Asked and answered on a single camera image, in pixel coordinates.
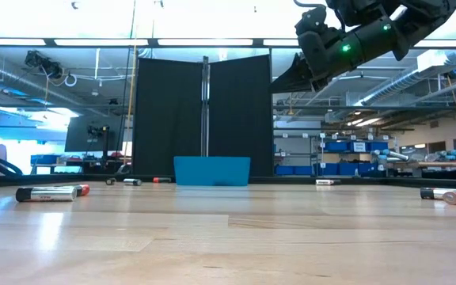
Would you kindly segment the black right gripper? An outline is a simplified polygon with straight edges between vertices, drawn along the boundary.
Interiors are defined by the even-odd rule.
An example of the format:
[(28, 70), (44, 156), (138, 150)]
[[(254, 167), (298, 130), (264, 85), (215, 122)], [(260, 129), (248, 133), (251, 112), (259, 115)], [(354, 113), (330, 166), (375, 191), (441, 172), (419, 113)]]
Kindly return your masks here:
[(388, 51), (400, 51), (403, 39), (387, 15), (360, 19), (350, 31), (329, 27), (325, 19), (304, 15), (298, 23), (298, 45), (291, 66), (270, 85), (271, 93), (311, 92), (325, 88), (342, 73)]

